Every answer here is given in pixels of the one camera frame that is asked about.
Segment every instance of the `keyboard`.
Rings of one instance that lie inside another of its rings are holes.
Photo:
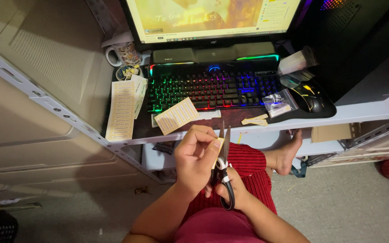
[[[197,110],[263,106],[263,97],[281,90],[275,71],[161,76],[149,79],[148,111],[161,113],[186,97]]]

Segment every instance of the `monitor screen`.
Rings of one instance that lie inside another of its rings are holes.
[[[284,33],[300,0],[127,0],[127,3],[139,39],[146,44]]]

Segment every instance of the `floor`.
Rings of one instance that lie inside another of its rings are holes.
[[[373,164],[309,169],[305,179],[274,174],[272,180],[278,215],[312,243],[389,242],[389,180]],[[136,216],[167,188],[150,187],[150,195],[84,193],[14,212],[15,242],[121,242]]]

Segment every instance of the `foot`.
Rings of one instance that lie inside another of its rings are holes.
[[[275,169],[279,175],[286,176],[289,174],[292,167],[292,160],[295,158],[296,153],[303,144],[301,134],[302,131],[299,129],[287,145],[275,150],[276,165],[273,169]]]

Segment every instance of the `red skirt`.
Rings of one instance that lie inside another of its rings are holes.
[[[238,172],[246,189],[273,213],[277,214],[271,198],[271,179],[265,171],[265,155],[248,145],[231,143],[227,162]],[[220,196],[213,191],[211,196],[206,198],[205,191],[202,190],[188,206],[182,222],[209,207],[222,207]]]

